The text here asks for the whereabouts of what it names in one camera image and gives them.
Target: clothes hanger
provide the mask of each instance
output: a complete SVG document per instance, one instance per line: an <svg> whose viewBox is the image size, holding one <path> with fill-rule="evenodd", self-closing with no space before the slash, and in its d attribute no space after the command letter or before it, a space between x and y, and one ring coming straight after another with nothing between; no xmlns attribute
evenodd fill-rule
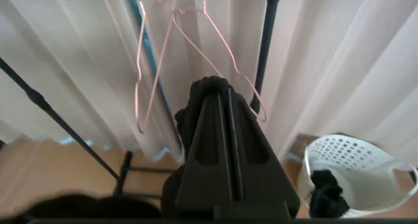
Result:
<svg viewBox="0 0 418 224"><path fill-rule="evenodd" d="M232 52L232 50L229 48L229 45L227 43L227 41L223 38L223 35L221 34L221 32L219 31L219 29L217 28L216 24L214 23L214 21L211 19L211 17L209 16L207 10L206 10L206 0L203 0L203 9L197 8L197 7L186 7L186 8L175 8L174 9L174 13L178 11L181 15L186 14L187 12L200 12L203 13L206 18L209 20L209 22L212 24L212 27L215 29L217 35L219 35L219 37L222 40L222 43L225 45L225 47L228 49L228 53L233 61L233 65L234 65L234 69L235 71L240 75L243 76L247 83L251 86L255 96L258 98L261 108L263 109L264 112L264 118L260 119L259 115L249 106L249 109L253 112L253 114L255 115L255 117L257 119L260 119L263 123L265 123L267 121L267 114L266 114L266 109L264 106L264 102L263 100L261 100L261 96L259 95L259 93L257 92L257 90L255 89L254 85L251 83L251 80L249 80L249 78L245 75L242 74L238 68L236 67L236 61L235 61L235 57L234 54ZM207 60L207 62L215 69L215 71L220 75L220 77L223 78L222 74L218 71L218 69L215 67L215 65L209 60L209 58L193 43L193 41L191 41L191 39L182 31L182 29L180 28L180 26L177 24L176 18L175 18L175 14L173 14L173 18L172 21L174 23L174 25L177 27L177 29L179 30L179 32L184 36L184 38L196 49L196 51L198 51L203 58L205 58L205 60Z"/></svg>
<svg viewBox="0 0 418 224"><path fill-rule="evenodd" d="M261 97L259 95L259 93L257 92L257 90L255 89L254 85L251 83L251 81L249 80L249 78L245 75L242 74L238 68L236 67L236 61L234 58L234 54L232 53L231 49L229 48L229 45L227 44L226 40L223 38L221 32L219 31L219 29L217 28L216 24L213 22L213 20L211 19L211 17L209 16L209 14L206 11L206 0L203 0L203 10L197 7L186 7L186 8L177 8L176 4L173 0L156 0L154 1L154 3L152 4L152 7L156 4L160 4L162 2L165 1L169 1L171 2L172 5L172 18L171 21L169 23L169 27L167 28L167 32L165 34L165 39L164 39L164 43L163 43L163 47L161 49L161 55L158 61L158 65L157 65L157 72L155 74L155 78L153 81L153 87L152 87L152 92L151 92L151 96L150 96L150 101L148 103L148 107L147 107L147 111L146 111L146 115L145 115L145 120L144 120L144 126L141 127L140 122L139 122L139 113L138 113L138 93L139 93L139 86L142 80L142 73L140 70L140 53L141 53L141 48L142 48L142 40L143 40L143 36L144 36L144 28L145 28L145 22L146 22L146 17L147 17L147 13L146 10L144 8L144 5L142 4L141 0L138 0L139 5L142 9L142 13L143 13L143 22L141 24L141 28L140 28L140 35L139 35L139 41L138 41L138 50L137 50L137 67L138 67L138 81L135 84L135 118L136 118L136 123L137 123L137 127L139 130L139 133L144 134L145 129L148 126L149 120L150 120L150 114L151 114L151 109L152 109L152 104L153 104L153 98L155 95L155 91L157 88L157 83L158 83L158 79L159 79L159 74L161 72L161 65L163 62L163 58L165 55L165 50L167 47L167 42L169 39L169 35L172 29L172 25L174 24L177 29L180 31L180 33L184 36L184 38L196 49L196 51L198 51L198 53L200 55L202 55L203 58L205 58L205 60L207 60L207 62L214 68L214 70L217 72L217 74L223 78L223 75L219 72L219 70L215 67L215 65L209 60L209 58L191 41L191 39L182 31L182 29L180 28L180 26L177 24L176 22L176 11L178 11L180 14L184 15L186 14L186 12L200 12L203 13L209 20L209 22L212 24L213 28L216 30L216 33L219 35L219 37L221 38L222 42L224 43L225 47L228 49L229 55L233 61L233 65L234 65L234 69L235 71L243 76L247 83L251 86L255 96L258 98L261 108L263 109L264 112L264 118L261 119L262 122L266 122L267 119L267 114L266 114L266 109L264 106L263 101L261 100ZM257 119L259 119L259 115L249 106L249 109L253 112L253 114L255 115L255 117Z"/></svg>

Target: brown floor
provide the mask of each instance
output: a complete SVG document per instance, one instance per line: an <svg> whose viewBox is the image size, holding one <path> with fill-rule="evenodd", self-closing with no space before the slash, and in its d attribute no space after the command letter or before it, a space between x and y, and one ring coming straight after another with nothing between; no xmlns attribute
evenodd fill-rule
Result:
<svg viewBox="0 0 418 224"><path fill-rule="evenodd" d="M119 172L124 153L117 149L96 150L97 153ZM153 168L176 168L178 165L170 155L157 163L147 161L141 151L134 153L133 166ZM300 164L286 161L283 167L293 185L297 182ZM161 193L168 175L147 172L130 172L124 191ZM411 183L408 176L401 176ZM0 151L0 216L17 212L43 197L79 191L95 196L111 195L116 181L97 164L79 145L62 146L56 142L33 142L18 140ZM158 200L150 200L159 206ZM299 218L308 217L303 205ZM377 217L418 217L418 196L396 210Z"/></svg>

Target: beige curtain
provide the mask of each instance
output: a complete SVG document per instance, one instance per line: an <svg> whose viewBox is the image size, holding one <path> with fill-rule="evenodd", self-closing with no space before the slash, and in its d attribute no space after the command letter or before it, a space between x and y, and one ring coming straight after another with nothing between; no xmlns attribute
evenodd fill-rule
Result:
<svg viewBox="0 0 418 224"><path fill-rule="evenodd" d="M146 8L153 0L142 0ZM202 7L202 0L175 0ZM282 158L298 133L343 132L375 142L418 165L418 0L280 0L263 83L268 112L260 123ZM208 13L255 79L266 0L207 0ZM155 60L170 9L148 13ZM184 31L248 101L252 92L203 15L179 18ZM138 134L133 116L138 27L128 0L0 0L0 55L86 140L149 156L169 148L180 156L172 116L187 104L193 81L215 74L174 28L152 126ZM146 55L141 108L152 71ZM0 136L62 140L68 135L33 106L4 74Z"/></svg>

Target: drying rack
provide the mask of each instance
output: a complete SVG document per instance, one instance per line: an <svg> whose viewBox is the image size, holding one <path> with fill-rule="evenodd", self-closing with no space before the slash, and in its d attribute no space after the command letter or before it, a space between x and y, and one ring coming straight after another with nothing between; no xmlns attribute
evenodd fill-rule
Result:
<svg viewBox="0 0 418 224"><path fill-rule="evenodd" d="M259 62L257 66L257 74L255 80L255 89L258 93L261 92L261 86L263 84L263 76L265 72L265 66L267 61L268 50L270 48L270 40L272 36L272 30L274 26L274 18L276 17L277 4L279 0L267 0L267 7L265 13L265 21L263 26L263 34L261 37ZM140 14L136 13L138 22L141 23L142 19ZM133 158L132 152L126 152L123 159L123 163L120 169L120 175L118 175L110 166L103 161L103 159L94 152L90 146L79 136L70 125L49 105L45 98L37 90L29 86L7 63L0 57L0 68L16 82L27 94L29 99L35 103L39 108L45 111L62 129L64 129L79 145L88 152L94 160L96 160L111 176L116 179L116 187L113 192L114 196L130 196L130 197L146 197L151 199L160 199L160 194L153 193L127 193L123 191L123 185L125 183L128 172L154 172L171 174L176 170L164 169L164 168L148 168L148 167L132 167L131 161ZM256 97L251 102L251 107L254 111L259 111L259 101Z"/></svg>

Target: white curtain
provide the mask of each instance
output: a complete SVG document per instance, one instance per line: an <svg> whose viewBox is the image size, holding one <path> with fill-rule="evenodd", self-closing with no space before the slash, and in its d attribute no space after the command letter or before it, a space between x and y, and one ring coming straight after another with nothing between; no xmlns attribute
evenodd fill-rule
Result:
<svg viewBox="0 0 418 224"><path fill-rule="evenodd" d="M142 0L146 9L154 0ZM175 0L202 7L202 0ZM282 158L298 133L343 132L418 164L418 0L280 0L261 97L260 123ZM207 0L238 68L255 79L266 0ZM167 5L148 13L155 60L170 20ZM179 17L191 39L248 101L252 92L202 14ZM215 74L173 28L163 60L152 124L138 134L133 114L138 27L128 0L0 0L0 56L40 90L86 140L149 156L180 155L172 117L187 104L193 81ZM144 59L141 114L152 71ZM0 74L0 136L65 134Z"/></svg>

